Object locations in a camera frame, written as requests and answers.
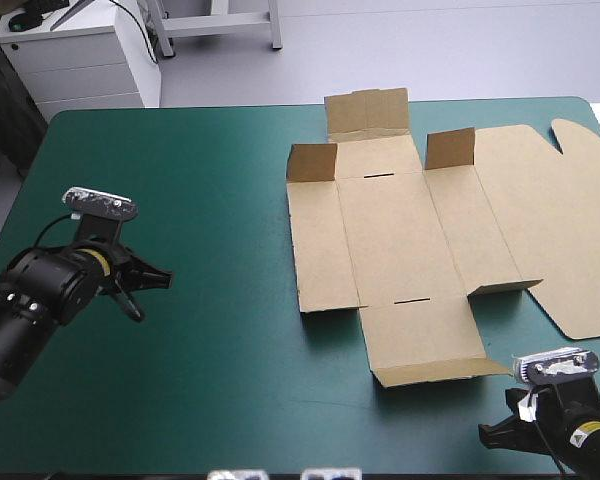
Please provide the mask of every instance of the drawer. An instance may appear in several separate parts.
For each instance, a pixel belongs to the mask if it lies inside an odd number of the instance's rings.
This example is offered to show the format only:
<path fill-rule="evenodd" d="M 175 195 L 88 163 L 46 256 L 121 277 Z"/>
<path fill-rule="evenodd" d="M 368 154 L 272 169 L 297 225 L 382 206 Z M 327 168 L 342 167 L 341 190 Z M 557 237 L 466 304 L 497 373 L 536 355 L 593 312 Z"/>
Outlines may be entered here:
<path fill-rule="evenodd" d="M 20 75 L 126 61 L 113 32 L 4 43 L 1 47 Z"/>
<path fill-rule="evenodd" d="M 37 103 L 138 91 L 126 63 L 20 75 Z"/>
<path fill-rule="evenodd" d="M 143 108 L 142 97 L 138 92 L 122 95 L 106 95 L 102 97 L 75 98 L 57 102 L 37 103 L 42 116 L 50 122 L 64 110 L 100 110 L 103 108 Z"/>

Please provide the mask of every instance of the white cabinet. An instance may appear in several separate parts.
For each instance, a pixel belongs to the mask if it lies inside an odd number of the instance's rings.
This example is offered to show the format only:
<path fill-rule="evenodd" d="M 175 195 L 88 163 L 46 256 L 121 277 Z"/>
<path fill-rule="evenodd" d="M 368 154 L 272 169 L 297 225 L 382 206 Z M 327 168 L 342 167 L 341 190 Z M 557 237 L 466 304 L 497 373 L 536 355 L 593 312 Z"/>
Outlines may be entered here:
<path fill-rule="evenodd" d="M 8 27 L 20 10 L 0 20 L 0 46 L 47 121 L 63 110 L 160 106 L 160 69 L 147 51 L 138 5 L 119 1 L 142 31 L 106 0 L 93 2 L 55 31 L 50 28 L 66 8 L 22 33 Z"/>

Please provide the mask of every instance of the cardboard flap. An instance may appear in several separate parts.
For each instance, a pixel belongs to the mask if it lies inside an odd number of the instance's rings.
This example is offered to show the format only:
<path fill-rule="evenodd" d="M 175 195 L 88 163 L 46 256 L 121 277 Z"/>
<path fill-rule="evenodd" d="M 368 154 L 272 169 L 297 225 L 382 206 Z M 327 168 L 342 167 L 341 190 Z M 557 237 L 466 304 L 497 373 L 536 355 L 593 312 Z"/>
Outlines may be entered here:
<path fill-rule="evenodd" d="M 329 140 L 346 142 L 409 131 L 406 88 L 360 90 L 325 98 Z"/>
<path fill-rule="evenodd" d="M 486 361 L 464 296 L 362 308 L 360 318 L 369 365 L 383 385 L 508 372 Z"/>
<path fill-rule="evenodd" d="M 295 144 L 287 163 L 288 182 L 325 182 L 335 178 L 338 145 Z"/>
<path fill-rule="evenodd" d="M 600 336 L 600 138 L 553 122 L 478 130 L 475 168 L 531 294 L 570 338 Z"/>
<path fill-rule="evenodd" d="M 468 358 L 431 362 L 424 365 L 379 368 L 373 373 L 383 387 L 511 374 L 508 368 L 489 358 Z"/>
<path fill-rule="evenodd" d="M 478 295 L 488 295 L 490 293 L 501 293 L 511 292 L 516 290 L 526 290 L 539 284 L 542 279 L 539 280 L 521 280 L 519 282 L 500 283 L 493 285 L 481 285 L 476 288 L 473 292 L 469 293 L 470 297 Z"/>
<path fill-rule="evenodd" d="M 430 133 L 425 170 L 473 165 L 475 141 L 475 128 Z"/>
<path fill-rule="evenodd" d="M 335 182 L 288 183 L 301 312 L 359 306 Z"/>

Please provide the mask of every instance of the yellow ring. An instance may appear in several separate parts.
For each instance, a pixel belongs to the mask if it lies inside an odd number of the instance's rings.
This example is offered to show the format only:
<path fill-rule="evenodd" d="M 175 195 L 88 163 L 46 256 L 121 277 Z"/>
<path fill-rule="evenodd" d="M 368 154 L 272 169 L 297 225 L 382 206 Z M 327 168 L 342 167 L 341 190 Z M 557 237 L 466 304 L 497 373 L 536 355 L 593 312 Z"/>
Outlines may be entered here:
<path fill-rule="evenodd" d="M 90 248 L 79 248 L 78 252 L 88 253 L 93 258 L 98 260 L 98 263 L 100 263 L 100 265 L 102 266 L 102 271 L 104 272 L 105 277 L 111 275 L 111 267 L 109 266 L 109 262 L 107 262 L 107 259 L 104 258 L 104 255 L 102 255 L 100 252 L 98 252 L 97 250 L 92 250 Z"/>

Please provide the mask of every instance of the gray floor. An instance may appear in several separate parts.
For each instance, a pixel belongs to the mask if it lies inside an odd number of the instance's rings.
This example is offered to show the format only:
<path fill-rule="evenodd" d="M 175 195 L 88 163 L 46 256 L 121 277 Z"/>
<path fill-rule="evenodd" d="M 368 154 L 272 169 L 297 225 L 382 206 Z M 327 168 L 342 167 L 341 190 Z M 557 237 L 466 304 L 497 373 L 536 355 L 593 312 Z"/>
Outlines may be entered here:
<path fill-rule="evenodd" d="M 279 0 L 284 49 L 265 31 L 176 41 L 166 107 L 319 103 L 370 87 L 412 100 L 577 95 L 600 102 L 600 1 Z M 165 0 L 172 16 L 204 1 Z M 234 0 L 258 10 L 266 0 Z M 0 162 L 0 228 L 18 189 Z"/>

